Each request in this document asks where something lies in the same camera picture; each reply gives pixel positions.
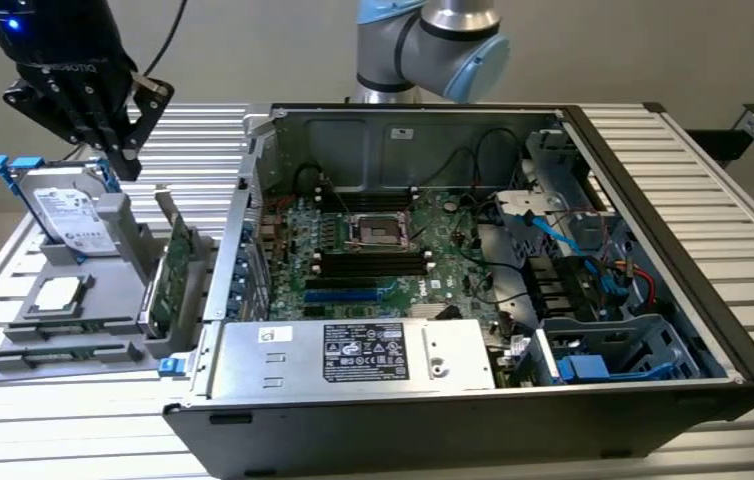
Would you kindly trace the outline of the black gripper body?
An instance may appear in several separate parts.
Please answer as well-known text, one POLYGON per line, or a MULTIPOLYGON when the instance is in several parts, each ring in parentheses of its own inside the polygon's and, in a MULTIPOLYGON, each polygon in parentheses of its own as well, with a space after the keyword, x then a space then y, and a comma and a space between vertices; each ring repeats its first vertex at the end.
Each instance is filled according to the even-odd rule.
POLYGON ((50 63, 19 63, 11 107, 53 133, 130 130, 125 102, 135 64, 123 50, 50 63))

